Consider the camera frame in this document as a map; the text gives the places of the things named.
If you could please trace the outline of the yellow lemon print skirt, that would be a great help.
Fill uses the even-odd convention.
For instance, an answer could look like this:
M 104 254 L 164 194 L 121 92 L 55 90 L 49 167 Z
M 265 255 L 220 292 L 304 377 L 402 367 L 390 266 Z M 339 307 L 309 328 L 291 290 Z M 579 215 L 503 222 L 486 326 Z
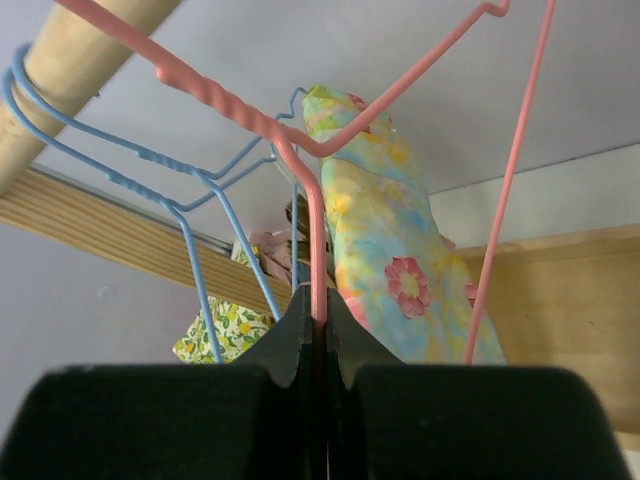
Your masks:
M 258 249 L 252 247 L 259 261 Z M 208 296 L 209 307 L 201 308 L 185 333 L 174 343 L 173 354 L 186 364 L 210 364 L 215 361 L 206 312 L 210 313 L 224 363 L 231 363 L 258 340 L 276 323 L 271 313 L 259 313 L 248 307 Z

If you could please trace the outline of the pastel floral skirt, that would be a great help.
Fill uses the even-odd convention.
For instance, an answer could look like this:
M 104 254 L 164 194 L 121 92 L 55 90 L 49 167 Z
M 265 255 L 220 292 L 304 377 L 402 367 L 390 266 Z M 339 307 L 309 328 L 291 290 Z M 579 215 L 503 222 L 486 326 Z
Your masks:
M 461 362 L 476 287 L 389 114 L 322 158 L 320 181 L 335 284 L 355 320 L 404 362 Z

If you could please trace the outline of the pink wire hanger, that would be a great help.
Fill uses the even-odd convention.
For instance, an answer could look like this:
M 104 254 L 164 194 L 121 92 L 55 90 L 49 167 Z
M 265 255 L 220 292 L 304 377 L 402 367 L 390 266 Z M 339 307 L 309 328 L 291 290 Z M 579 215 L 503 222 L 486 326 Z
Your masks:
M 291 172 L 302 182 L 309 201 L 310 243 L 311 243 L 311 287 L 312 315 L 323 324 L 327 320 L 326 278 L 325 278 L 325 229 L 324 199 L 321 187 L 311 170 L 300 160 L 296 148 L 323 158 L 336 153 L 351 141 L 356 134 L 368 126 L 375 117 L 388 108 L 400 95 L 419 79 L 456 41 L 458 41 L 484 15 L 503 17 L 509 10 L 509 2 L 501 4 L 484 2 L 479 4 L 448 36 L 427 53 L 399 80 L 378 97 L 363 113 L 356 117 L 336 136 L 324 143 L 318 143 L 297 129 L 291 129 L 278 120 L 265 116 L 261 111 L 245 103 L 233 93 L 225 90 L 214 80 L 206 78 L 178 57 L 161 47 L 147 35 L 132 27 L 94 1 L 65 1 L 63 7 L 90 23 L 103 33 L 119 41 L 136 54 L 151 62 L 157 78 L 164 84 L 181 90 L 200 102 L 214 108 L 222 116 L 233 120 L 243 128 L 268 140 L 277 149 L 280 157 Z M 480 319 L 490 278 L 495 248 L 497 245 L 506 205 L 509 198 L 515 167 L 526 129 L 530 106 L 537 77 L 545 51 L 546 41 L 554 13 L 554 2 L 548 2 L 544 20 L 538 37 L 536 52 L 531 67 L 525 95 L 520 110 L 510 154 L 507 160 L 501 192 L 496 206 L 492 229 L 482 264 L 477 297 L 471 316 L 463 361 L 473 360 Z

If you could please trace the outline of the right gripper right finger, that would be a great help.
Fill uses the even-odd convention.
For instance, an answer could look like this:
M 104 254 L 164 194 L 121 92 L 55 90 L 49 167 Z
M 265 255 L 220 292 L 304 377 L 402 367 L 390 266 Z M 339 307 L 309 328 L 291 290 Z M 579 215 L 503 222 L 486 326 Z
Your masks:
M 627 479 L 600 401 L 555 367 L 410 365 L 328 293 L 333 479 Z

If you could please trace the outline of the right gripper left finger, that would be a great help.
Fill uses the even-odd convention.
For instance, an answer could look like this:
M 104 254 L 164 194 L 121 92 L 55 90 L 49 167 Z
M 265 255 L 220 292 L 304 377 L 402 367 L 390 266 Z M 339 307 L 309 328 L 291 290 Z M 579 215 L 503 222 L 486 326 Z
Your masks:
M 316 479 L 310 290 L 227 365 L 73 365 L 28 392 L 5 479 Z

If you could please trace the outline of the pink pleated skirt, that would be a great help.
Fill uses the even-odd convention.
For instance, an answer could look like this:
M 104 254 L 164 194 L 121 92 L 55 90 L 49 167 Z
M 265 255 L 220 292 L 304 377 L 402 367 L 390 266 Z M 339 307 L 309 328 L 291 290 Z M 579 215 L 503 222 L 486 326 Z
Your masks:
M 268 276 L 291 284 L 291 254 L 288 250 L 291 231 L 253 232 L 249 240 L 258 249 L 263 271 Z

